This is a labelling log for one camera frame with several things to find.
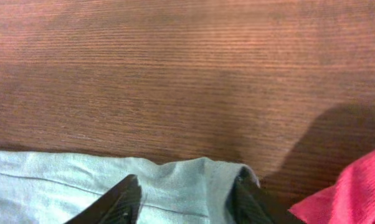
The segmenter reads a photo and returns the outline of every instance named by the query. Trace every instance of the pink fabric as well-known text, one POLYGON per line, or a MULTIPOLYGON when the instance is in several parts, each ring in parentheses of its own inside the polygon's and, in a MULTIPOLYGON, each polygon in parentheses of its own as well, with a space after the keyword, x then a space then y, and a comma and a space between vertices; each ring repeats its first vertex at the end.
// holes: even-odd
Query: pink fabric
POLYGON ((345 168, 334 186, 290 211, 309 224, 375 224, 375 151, 345 168))

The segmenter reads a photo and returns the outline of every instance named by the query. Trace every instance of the cloth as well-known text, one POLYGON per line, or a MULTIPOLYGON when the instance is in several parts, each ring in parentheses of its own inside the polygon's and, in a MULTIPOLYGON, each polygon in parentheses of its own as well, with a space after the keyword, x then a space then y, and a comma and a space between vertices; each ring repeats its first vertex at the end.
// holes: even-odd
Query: cloth
POLYGON ((345 168, 334 186, 290 211, 309 224, 375 224, 375 151, 345 168))
POLYGON ((138 223, 233 223, 225 201, 243 164, 0 151, 0 223, 64 223, 128 174, 143 204, 138 223))

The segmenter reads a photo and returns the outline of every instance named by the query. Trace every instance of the red fabric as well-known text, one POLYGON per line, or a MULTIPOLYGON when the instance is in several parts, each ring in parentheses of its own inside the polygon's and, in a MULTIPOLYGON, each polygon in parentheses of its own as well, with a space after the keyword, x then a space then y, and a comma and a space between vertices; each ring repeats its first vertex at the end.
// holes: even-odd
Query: red fabric
POLYGON ((375 151, 345 168, 334 186, 290 211, 309 224, 375 224, 375 151))

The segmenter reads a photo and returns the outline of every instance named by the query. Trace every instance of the brown wooden surface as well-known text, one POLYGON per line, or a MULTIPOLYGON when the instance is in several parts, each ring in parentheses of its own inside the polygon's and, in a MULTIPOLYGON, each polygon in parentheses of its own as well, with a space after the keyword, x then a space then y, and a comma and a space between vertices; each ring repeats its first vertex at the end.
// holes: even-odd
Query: brown wooden surface
POLYGON ((375 148, 375 1, 0 0, 0 149, 244 162, 288 203, 375 148))

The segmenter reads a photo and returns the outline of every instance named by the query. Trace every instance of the wood grain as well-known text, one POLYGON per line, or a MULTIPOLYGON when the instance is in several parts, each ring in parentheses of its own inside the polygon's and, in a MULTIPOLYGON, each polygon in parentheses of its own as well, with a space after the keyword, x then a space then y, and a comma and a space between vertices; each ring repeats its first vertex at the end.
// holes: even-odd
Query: wood grain
POLYGON ((207 156, 287 203, 375 148, 375 1, 0 0, 0 149, 207 156))

